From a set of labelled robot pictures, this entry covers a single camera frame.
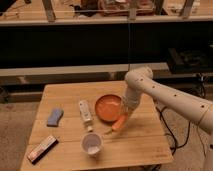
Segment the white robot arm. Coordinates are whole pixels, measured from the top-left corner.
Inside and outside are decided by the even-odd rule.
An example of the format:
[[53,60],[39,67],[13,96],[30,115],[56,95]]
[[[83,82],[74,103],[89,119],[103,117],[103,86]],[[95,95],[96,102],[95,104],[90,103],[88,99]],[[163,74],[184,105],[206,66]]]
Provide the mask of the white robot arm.
[[185,93],[153,80],[148,66],[130,70],[125,75],[123,112],[131,115],[139,106],[143,93],[160,101],[210,135],[202,171],[213,171],[213,102]]

